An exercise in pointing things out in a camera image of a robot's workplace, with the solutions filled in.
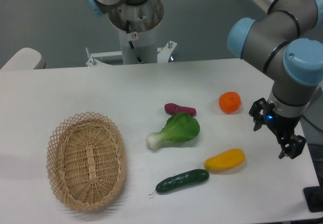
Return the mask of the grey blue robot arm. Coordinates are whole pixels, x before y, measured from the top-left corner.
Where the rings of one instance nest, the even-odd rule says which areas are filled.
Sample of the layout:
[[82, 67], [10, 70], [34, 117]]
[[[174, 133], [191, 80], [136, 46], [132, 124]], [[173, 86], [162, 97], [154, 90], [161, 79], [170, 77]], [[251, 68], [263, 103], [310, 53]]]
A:
[[[274, 81], [268, 99], [249, 111], [254, 129], [267, 126], [281, 146], [280, 157], [299, 156], [304, 137], [294, 129], [322, 81], [322, 44], [302, 34], [322, 21], [322, 0], [253, 0], [267, 17], [239, 20], [229, 32], [228, 49]], [[108, 15], [119, 31], [125, 64], [167, 63], [176, 44], [157, 49], [154, 30], [164, 8], [160, 0], [85, 0], [97, 15]]]

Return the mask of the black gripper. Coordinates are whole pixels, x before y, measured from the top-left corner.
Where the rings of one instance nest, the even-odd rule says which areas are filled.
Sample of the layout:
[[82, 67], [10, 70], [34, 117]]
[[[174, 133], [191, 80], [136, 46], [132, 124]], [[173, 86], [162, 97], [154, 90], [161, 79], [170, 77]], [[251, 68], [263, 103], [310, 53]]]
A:
[[264, 98], [255, 101], [249, 110], [249, 115], [253, 117], [253, 130], [258, 131], [263, 125], [266, 125], [278, 138], [281, 147], [278, 158], [294, 159], [302, 153], [306, 143], [303, 136], [294, 134], [294, 129], [301, 116], [284, 117], [274, 112], [274, 109], [275, 105], [267, 105]]

